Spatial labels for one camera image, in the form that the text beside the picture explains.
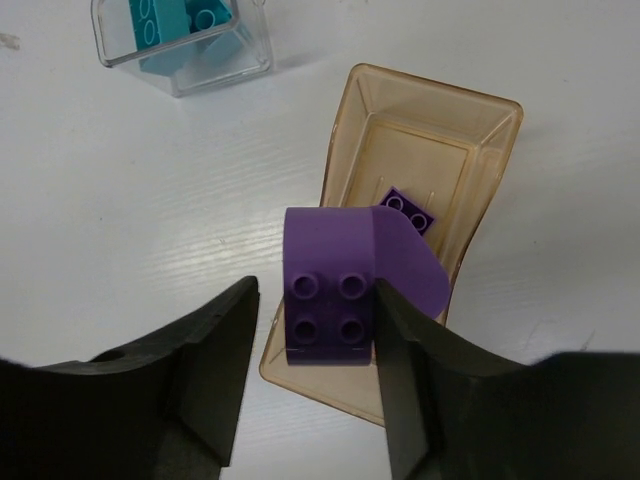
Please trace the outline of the purple rounded lego brick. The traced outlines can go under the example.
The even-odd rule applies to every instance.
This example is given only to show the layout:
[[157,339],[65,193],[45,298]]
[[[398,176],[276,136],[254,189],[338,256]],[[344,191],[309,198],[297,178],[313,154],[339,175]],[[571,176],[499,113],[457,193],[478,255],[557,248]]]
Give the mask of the purple rounded lego brick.
[[287,209],[283,289],[288,364],[369,364],[378,279],[388,281],[430,318],[438,317],[450,299],[446,270],[400,211],[386,206]]

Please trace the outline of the teal 2x4 lego brick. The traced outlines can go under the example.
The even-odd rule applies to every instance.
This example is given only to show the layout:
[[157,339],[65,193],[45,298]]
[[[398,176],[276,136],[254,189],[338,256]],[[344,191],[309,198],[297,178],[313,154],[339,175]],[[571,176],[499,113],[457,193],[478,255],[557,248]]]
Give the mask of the teal 2x4 lego brick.
[[190,34],[190,17],[183,0],[129,0],[138,50],[172,42]]

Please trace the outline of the teal rounded lego brick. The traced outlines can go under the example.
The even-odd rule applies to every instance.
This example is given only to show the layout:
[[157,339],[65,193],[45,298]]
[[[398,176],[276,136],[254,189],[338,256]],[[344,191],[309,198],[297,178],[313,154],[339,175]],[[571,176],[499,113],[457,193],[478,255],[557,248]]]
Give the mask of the teal rounded lego brick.
[[169,77],[193,65],[217,67],[230,60],[243,47],[234,31],[175,47],[139,61],[142,72]]

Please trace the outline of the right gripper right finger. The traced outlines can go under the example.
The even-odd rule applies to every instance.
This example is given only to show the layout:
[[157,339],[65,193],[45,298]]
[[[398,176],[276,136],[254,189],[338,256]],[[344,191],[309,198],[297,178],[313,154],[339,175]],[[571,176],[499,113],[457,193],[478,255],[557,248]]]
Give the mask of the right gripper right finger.
[[561,352],[523,365],[376,284],[375,348],[396,479],[635,479],[639,357]]

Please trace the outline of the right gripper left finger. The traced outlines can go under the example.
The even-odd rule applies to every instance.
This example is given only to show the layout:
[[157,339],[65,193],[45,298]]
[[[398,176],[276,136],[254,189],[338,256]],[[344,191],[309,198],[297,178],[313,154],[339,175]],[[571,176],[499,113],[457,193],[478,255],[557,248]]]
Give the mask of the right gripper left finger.
[[259,310],[247,276],[93,359],[1,363],[5,479],[216,479],[231,462]]

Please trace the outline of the small teal lego brick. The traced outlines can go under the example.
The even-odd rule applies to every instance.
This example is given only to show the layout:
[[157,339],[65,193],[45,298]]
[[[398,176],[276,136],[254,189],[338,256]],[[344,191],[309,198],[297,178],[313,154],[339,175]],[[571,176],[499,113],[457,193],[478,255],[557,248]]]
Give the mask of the small teal lego brick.
[[230,7],[221,0],[189,0],[186,10],[192,33],[226,24],[232,19]]

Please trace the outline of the purple 2x4 lego brick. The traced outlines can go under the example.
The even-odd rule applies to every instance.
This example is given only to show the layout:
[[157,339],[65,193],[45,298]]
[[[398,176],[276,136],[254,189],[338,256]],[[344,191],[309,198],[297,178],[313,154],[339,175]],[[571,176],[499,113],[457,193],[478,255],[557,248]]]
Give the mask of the purple 2x4 lego brick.
[[379,204],[401,212],[421,236],[424,236],[436,221],[434,216],[395,187],[387,191]]

